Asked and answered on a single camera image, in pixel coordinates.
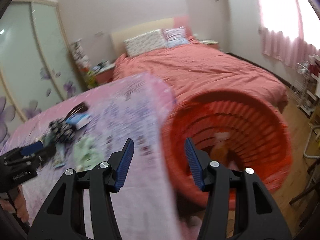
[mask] floral bedsheet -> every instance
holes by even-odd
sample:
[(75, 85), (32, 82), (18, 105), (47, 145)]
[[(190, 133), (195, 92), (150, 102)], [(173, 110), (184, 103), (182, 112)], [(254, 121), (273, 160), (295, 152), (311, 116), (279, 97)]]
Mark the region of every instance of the floral bedsheet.
[[(130, 76), (64, 101), (30, 119), (12, 134), (1, 154), (25, 146), (40, 138), (49, 122), (85, 101), (93, 120), (77, 132), (78, 141), (92, 136), (95, 148), (108, 160), (122, 149), (127, 138), (134, 141), (134, 155), (124, 187), (111, 199), (122, 238), (181, 239), (174, 195), (166, 173), (160, 141), (160, 127), (174, 105), (169, 87), (150, 74)], [(66, 149), (66, 166), (54, 169), (49, 162), (38, 177), (23, 185), (33, 222), (43, 201), (67, 168), (75, 168), (73, 144)], [(89, 192), (84, 192), (84, 216), (87, 236), (93, 238)]]

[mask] purple flower decal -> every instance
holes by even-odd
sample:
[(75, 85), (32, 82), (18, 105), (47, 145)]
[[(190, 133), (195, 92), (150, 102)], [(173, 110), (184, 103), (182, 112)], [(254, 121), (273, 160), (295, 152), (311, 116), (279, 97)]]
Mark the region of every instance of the purple flower decal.
[(51, 93), (51, 88), (48, 88), (47, 91), (45, 92), (46, 97), (48, 97)]
[(52, 69), (52, 74), (55, 75), (55, 77), (61, 76), (61, 72), (59, 71), (59, 72), (56, 73), (56, 72), (54, 71), (54, 69)]
[(0, 143), (3, 142), (8, 133), (8, 128), (5, 122), (11, 122), (16, 115), (16, 109), (14, 106), (8, 106), (4, 109), (5, 103), (6, 98), (0, 97)]
[(44, 68), (41, 68), (40, 76), (41, 76), (41, 80), (50, 79), (50, 75), (47, 73), (47, 71)]
[(22, 111), (26, 115), (28, 119), (31, 119), (32, 117), (35, 117), (37, 114), (40, 114), (42, 112), (41, 109), (37, 109), (38, 101), (31, 100), (29, 103), (29, 108), (23, 108)]
[[(52, 74), (55, 76), (55, 77), (59, 77), (61, 76), (61, 72), (55, 72), (54, 69), (52, 70)], [(46, 71), (45, 68), (41, 68), (40, 70), (40, 76), (41, 76), (41, 80), (47, 80), (47, 79), (51, 79), (50, 75), (48, 74), (48, 72)]]
[(65, 83), (63, 85), (64, 90), (67, 92), (68, 98), (71, 98), (74, 96), (74, 93), (76, 92), (76, 87), (73, 85), (72, 81), (69, 81), (68, 83)]

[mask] frosted glass door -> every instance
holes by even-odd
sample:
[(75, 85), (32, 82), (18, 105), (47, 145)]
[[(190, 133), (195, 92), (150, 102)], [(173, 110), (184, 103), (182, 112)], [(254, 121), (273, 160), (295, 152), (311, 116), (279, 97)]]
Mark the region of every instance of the frosted glass door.
[(33, 17), (39, 44), (44, 57), (55, 75), (55, 82), (67, 98), (81, 93), (81, 87), (73, 71), (73, 65), (64, 43), (56, 8), (33, 3)]
[(61, 102), (44, 70), (31, 25), (30, 3), (12, 3), (0, 20), (0, 63), (27, 118)]
[(0, 85), (0, 151), (14, 130), (22, 123), (4, 87)]

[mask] bedside table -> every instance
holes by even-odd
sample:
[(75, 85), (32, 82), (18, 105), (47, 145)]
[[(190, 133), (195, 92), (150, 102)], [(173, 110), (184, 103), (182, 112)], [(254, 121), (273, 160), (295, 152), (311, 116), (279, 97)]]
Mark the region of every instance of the bedside table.
[(112, 82), (114, 69), (115, 64), (113, 63), (107, 67), (100, 69), (96, 74), (94, 74), (94, 77), (96, 78), (96, 81), (98, 82), (99, 86)]
[(205, 41), (199, 41), (201, 44), (207, 45), (214, 49), (220, 49), (220, 45), (218, 41), (213, 40), (205, 40)]

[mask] pillow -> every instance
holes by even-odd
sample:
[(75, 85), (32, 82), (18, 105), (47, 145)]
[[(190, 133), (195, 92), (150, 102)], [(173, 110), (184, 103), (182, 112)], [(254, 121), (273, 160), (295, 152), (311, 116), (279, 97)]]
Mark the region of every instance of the pillow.
[(167, 48), (190, 43), (184, 26), (177, 29), (163, 30), (163, 35), (167, 41)]
[(135, 57), (145, 52), (167, 47), (160, 29), (128, 39), (124, 41), (124, 44), (129, 57)]

